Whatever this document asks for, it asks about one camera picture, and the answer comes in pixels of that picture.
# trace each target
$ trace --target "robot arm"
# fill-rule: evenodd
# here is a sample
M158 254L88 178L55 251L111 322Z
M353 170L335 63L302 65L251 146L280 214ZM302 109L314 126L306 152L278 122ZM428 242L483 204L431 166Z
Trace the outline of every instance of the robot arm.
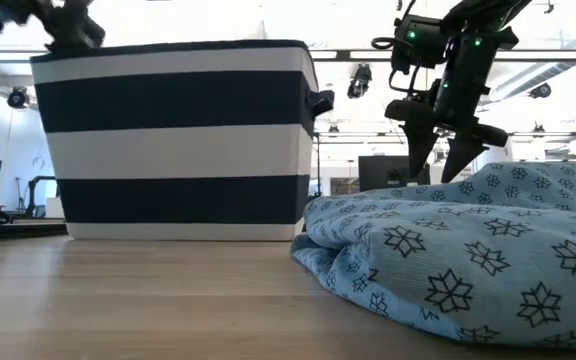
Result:
M53 6L52 0L0 0L0 32L14 22L24 25L35 16L44 25L53 42L50 51L100 47L105 31L88 16L92 0L66 0L64 6Z
M385 116L404 121L401 128L408 139L411 176L423 168L438 134L435 128L455 133L449 139L450 152L442 182L451 181L464 167L488 148L504 146L508 134L502 129L478 123L475 117L482 95L490 91L486 79L497 50L512 49L519 39L505 27L531 0L463 0L443 19L410 15L412 0L403 18L395 20L394 38L377 38L373 47L392 47L392 76L414 66L404 100L394 100ZM415 90L414 78L420 67L433 69L446 63L441 79L429 90Z

